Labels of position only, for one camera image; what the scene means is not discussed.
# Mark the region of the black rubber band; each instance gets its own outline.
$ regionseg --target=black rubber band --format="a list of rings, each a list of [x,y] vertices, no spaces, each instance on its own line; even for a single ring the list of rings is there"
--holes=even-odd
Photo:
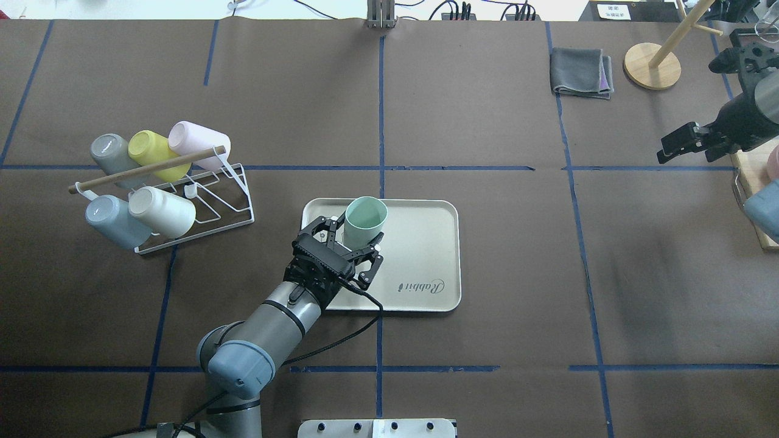
[[[284,315],[289,316],[290,320],[292,320],[292,322],[295,323],[296,326],[298,326],[298,328],[300,329],[300,335],[301,336],[305,336],[305,327],[303,327],[303,323],[300,322],[300,319],[294,313],[290,312],[289,309],[287,309],[286,307],[282,306],[278,302],[275,302],[275,301],[272,301],[272,300],[269,300],[269,299],[265,300],[263,302],[263,304],[270,304],[271,306],[273,306],[273,307],[279,309],[280,311],[284,312]]]
[[[206,414],[229,414],[230,412],[243,411],[245,409],[254,408],[255,406],[259,406],[259,400],[250,401],[249,403],[244,404],[237,404],[235,406],[225,406],[223,408],[208,408],[206,410]]]

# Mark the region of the yellow cup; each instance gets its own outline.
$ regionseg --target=yellow cup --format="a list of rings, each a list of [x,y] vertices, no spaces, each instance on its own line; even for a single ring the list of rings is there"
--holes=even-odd
[[[130,139],[127,145],[127,153],[136,163],[147,166],[178,157],[167,145],[167,139],[160,134],[144,130],[138,132]],[[154,174],[165,182],[178,181],[187,174],[191,163],[182,164],[174,168],[156,171]]]

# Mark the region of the logo on tray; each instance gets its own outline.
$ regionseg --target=logo on tray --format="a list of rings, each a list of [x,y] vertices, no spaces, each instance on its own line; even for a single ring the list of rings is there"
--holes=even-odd
[[[429,283],[400,283],[400,285],[397,287],[397,291],[430,292],[431,294],[437,294],[443,291],[445,286],[446,285],[444,284],[443,280],[436,278]]]

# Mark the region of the round wooden base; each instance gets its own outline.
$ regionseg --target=round wooden base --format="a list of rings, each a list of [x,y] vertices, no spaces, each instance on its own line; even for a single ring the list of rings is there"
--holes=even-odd
[[[660,50],[655,43],[636,44],[625,53],[625,74],[635,83],[650,90],[665,90],[675,84],[682,75],[682,66],[673,53],[663,59],[656,69],[649,68],[649,61]]]

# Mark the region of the white floor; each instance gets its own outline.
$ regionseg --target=white floor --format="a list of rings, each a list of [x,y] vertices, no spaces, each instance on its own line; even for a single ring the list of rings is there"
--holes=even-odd
[[[365,0],[302,0],[337,17],[366,16]],[[218,19],[232,14],[230,0],[0,0],[0,10],[11,18],[26,19]],[[398,0],[416,3],[419,0]],[[396,15],[428,19],[441,0],[424,0],[413,7],[397,7]],[[479,20],[497,20],[505,5],[470,0]],[[531,0],[545,21],[577,21],[587,0]],[[444,6],[439,12],[448,12]],[[255,19],[322,18],[292,0],[245,0],[235,15]]]

